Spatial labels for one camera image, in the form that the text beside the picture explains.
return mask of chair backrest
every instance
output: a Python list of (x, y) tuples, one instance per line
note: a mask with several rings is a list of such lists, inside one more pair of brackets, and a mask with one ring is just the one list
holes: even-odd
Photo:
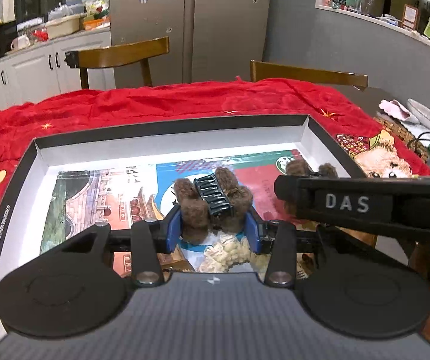
[(253, 83), (269, 78), (285, 78), (316, 84), (352, 85), (361, 91), (368, 87), (368, 76), (363, 74), (308, 69), (261, 61), (250, 61), (250, 78)]
[(87, 69), (117, 68), (140, 62), (145, 86), (152, 86), (148, 59), (170, 52), (169, 37), (96, 49), (67, 51), (65, 62), (80, 69), (82, 89), (88, 89)]

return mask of red tablecloth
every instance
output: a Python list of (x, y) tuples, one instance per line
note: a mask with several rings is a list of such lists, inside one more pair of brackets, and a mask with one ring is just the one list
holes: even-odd
[[(33, 138), (156, 120), (254, 114), (309, 114), (352, 156), (381, 142), (381, 125), (359, 107), (332, 88), (302, 81), (267, 79), (257, 83), (203, 82), (105, 92), (83, 90), (0, 111), (0, 200)], [(392, 147), (410, 165), (413, 174), (430, 174), (429, 168), (398, 138)]]

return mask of wicker basket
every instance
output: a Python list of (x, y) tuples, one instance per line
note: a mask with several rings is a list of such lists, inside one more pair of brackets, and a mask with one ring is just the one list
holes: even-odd
[[(388, 120), (377, 116), (375, 116), (373, 119), (375, 119), (382, 126), (384, 126), (386, 130), (393, 133), (393, 135), (396, 135), (398, 138), (400, 138), (405, 145), (408, 145), (411, 140), (414, 140), (416, 138), (412, 133), (410, 133), (405, 127), (401, 125), (391, 123)], [(410, 145), (409, 149), (413, 152), (416, 152), (418, 157), (420, 157), (423, 162), (427, 163), (427, 160), (430, 157), (430, 153), (428, 152), (428, 149), (420, 142), (417, 142), (417, 151), (415, 151), (414, 143)]]

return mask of refrigerator door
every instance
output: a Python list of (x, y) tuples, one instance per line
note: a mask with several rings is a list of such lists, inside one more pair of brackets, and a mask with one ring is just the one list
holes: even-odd
[[(110, 0), (112, 45), (170, 37), (170, 53), (149, 59), (153, 86), (182, 82), (185, 0)], [(114, 69), (117, 88), (142, 86), (140, 64)]]
[(249, 80), (264, 52), (270, 0), (195, 0), (192, 81)]

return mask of brown plush hair clip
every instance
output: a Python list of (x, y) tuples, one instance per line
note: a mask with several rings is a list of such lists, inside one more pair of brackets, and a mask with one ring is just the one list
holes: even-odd
[(209, 216), (208, 203), (200, 197), (191, 181), (179, 178), (175, 180), (173, 186), (183, 219), (182, 238), (194, 245), (202, 243), (209, 230), (223, 230), (225, 233), (240, 232), (245, 213), (253, 204), (250, 190), (239, 185), (237, 178), (229, 169), (217, 168), (215, 177), (233, 207), (233, 216), (225, 216), (216, 223), (213, 223)]
[[(305, 161), (303, 158), (296, 159), (287, 163), (285, 171), (287, 176), (317, 176), (329, 179), (338, 178), (338, 174), (333, 165), (330, 165), (329, 163), (324, 163), (320, 165), (320, 167), (318, 168), (318, 172), (315, 173), (310, 170), (307, 161)], [(295, 203), (284, 202), (284, 209), (287, 214), (295, 217), (297, 216), (297, 206)]]

